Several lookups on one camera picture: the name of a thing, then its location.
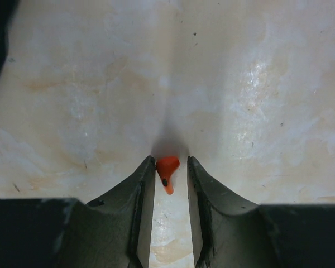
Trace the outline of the orange earbud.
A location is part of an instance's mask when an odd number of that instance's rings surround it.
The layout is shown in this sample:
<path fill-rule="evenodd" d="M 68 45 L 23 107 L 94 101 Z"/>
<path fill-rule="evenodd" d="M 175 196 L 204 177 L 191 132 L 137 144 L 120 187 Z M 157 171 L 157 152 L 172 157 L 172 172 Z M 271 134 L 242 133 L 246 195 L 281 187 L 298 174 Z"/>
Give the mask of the orange earbud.
<path fill-rule="evenodd" d="M 160 177 L 161 183 L 168 195 L 174 193 L 171 177 L 180 166 L 179 158 L 176 156 L 167 156 L 157 160 L 156 171 Z"/>

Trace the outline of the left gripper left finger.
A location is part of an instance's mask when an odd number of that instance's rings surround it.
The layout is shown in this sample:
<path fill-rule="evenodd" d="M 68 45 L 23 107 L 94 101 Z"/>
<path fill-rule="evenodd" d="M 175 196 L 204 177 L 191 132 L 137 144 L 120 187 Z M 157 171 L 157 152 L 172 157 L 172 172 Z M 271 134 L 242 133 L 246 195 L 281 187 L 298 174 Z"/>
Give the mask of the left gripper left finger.
<path fill-rule="evenodd" d="M 0 199 L 0 267 L 148 267 L 155 175 L 148 156 L 88 203 Z"/>

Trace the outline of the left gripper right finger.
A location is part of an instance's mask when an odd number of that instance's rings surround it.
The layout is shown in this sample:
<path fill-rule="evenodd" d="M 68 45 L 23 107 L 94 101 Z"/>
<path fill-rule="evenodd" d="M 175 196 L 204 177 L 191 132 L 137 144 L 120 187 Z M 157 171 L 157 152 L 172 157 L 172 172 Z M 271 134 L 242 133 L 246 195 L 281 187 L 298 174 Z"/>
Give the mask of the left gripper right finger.
<path fill-rule="evenodd" d="M 256 204 L 187 168 L 196 267 L 335 267 L 335 204 Z"/>

